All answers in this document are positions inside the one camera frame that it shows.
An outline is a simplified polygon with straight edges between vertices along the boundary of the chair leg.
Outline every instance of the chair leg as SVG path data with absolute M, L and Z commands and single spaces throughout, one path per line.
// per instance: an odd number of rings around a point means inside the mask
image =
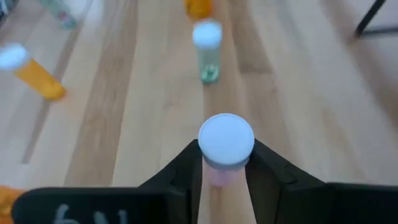
M 386 0 L 376 0 L 376 2 L 374 2 L 373 6 L 370 8 L 368 13 L 363 17 L 362 21 L 357 26 L 355 30 L 355 34 L 357 36 L 362 35 L 365 28 L 372 21 L 373 17 L 377 14 L 377 12 L 380 10 L 384 3 L 386 3 Z

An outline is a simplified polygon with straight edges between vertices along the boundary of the white lid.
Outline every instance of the white lid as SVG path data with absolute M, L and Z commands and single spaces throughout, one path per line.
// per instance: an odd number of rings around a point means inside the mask
M 16 70 L 29 60 L 30 54 L 21 44 L 7 44 L 0 48 L 0 70 Z
M 214 20 L 197 22 L 192 32 L 193 43 L 200 49 L 215 49 L 223 38 L 223 27 Z
M 201 126 L 199 147 L 205 160 L 216 169 L 244 167 L 254 147 L 250 125 L 235 114 L 218 114 Z

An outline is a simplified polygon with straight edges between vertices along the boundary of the hardwood floor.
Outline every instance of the hardwood floor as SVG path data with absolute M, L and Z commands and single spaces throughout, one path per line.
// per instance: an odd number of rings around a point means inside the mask
M 21 0 L 0 43 L 25 44 L 68 92 L 49 103 L 1 72 L 0 184 L 137 186 L 228 112 L 323 181 L 398 185 L 383 106 L 396 102 L 374 94 L 323 1 L 214 2 L 222 73 L 202 85 L 182 0 L 88 1 L 73 30 Z M 199 223 L 255 223 L 244 178 L 220 190 L 204 177 Z

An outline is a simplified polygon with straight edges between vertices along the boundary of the orange pill bottle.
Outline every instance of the orange pill bottle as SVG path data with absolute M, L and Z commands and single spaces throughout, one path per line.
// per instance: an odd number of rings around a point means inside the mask
M 204 19 L 210 16 L 212 0 L 184 0 L 185 9 L 192 19 Z
M 0 49 L 0 70 L 13 72 L 48 100 L 65 94 L 62 84 L 39 65 L 21 44 L 8 44 Z

